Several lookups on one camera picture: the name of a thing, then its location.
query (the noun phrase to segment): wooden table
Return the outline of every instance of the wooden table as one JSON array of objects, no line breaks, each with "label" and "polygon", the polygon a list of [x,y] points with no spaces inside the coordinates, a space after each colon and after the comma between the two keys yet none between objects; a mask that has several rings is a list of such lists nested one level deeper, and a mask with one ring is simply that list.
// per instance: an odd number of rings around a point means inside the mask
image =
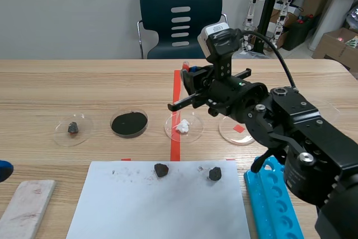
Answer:
[{"label": "wooden table", "polygon": [[[91,161],[169,160],[170,140],[163,125],[171,114],[173,70],[182,60],[2,60],[0,61],[0,159],[15,166],[13,175],[0,184],[0,215],[17,185],[25,180],[53,179],[57,186],[45,213],[39,238],[65,238]],[[191,64],[206,65],[204,60]],[[329,101],[341,112],[334,123],[358,141],[358,83],[332,60],[287,60],[303,95]],[[251,68],[252,82],[268,88],[288,85],[278,60],[235,60],[233,71]],[[147,131],[135,139],[111,132],[112,115],[126,107],[140,108],[149,116]],[[61,118],[82,112],[95,124],[90,139],[75,147],[61,147],[53,140]],[[256,238],[243,173],[265,148],[258,143],[239,147],[224,140],[218,120],[207,107],[196,110],[204,133],[195,142],[182,144],[181,159],[234,158],[241,181],[252,238]],[[305,238],[318,238],[313,223],[315,208],[291,196]]]}]

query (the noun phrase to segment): white sink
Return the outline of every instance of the white sink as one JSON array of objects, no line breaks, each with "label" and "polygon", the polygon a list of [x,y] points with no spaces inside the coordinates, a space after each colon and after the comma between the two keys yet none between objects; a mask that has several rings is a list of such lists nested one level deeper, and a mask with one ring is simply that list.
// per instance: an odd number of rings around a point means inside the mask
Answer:
[{"label": "white sink", "polygon": [[319,26],[308,44],[310,50],[315,50],[324,33],[335,31],[342,27],[354,0],[332,0]]}]

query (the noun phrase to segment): white cotton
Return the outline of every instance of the white cotton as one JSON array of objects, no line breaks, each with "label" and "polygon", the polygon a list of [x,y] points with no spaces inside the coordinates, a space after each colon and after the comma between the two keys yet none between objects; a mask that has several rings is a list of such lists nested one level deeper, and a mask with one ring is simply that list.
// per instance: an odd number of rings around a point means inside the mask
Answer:
[{"label": "white cotton", "polygon": [[181,134],[186,134],[189,132],[189,122],[186,119],[183,119],[176,128]]}]

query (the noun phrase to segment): chair backrest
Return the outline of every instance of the chair backrest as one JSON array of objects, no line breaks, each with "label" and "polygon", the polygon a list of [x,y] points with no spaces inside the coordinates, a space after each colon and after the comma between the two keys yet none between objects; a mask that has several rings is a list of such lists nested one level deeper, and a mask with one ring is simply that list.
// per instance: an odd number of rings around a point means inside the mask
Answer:
[{"label": "chair backrest", "polygon": [[140,0],[143,27],[159,36],[147,58],[205,58],[197,36],[220,20],[222,5],[223,0]]}]

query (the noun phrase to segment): chair metal leg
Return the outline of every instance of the chair metal leg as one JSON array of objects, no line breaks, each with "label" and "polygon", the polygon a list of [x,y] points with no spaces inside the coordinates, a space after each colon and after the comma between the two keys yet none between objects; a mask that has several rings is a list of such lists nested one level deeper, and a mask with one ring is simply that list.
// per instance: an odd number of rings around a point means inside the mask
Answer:
[{"label": "chair metal leg", "polygon": [[228,21],[228,16],[226,16],[226,14],[224,14],[224,13],[222,13],[222,16],[224,16],[224,18],[225,18],[225,22],[226,22],[227,24],[229,24],[229,21]]},{"label": "chair metal leg", "polygon": [[143,56],[143,47],[142,47],[142,38],[140,37],[140,29],[139,29],[139,24],[143,22],[142,20],[138,21],[136,23],[137,29],[138,29],[138,37],[139,37],[139,47],[140,47],[140,56],[142,57],[142,59],[144,59]]}]

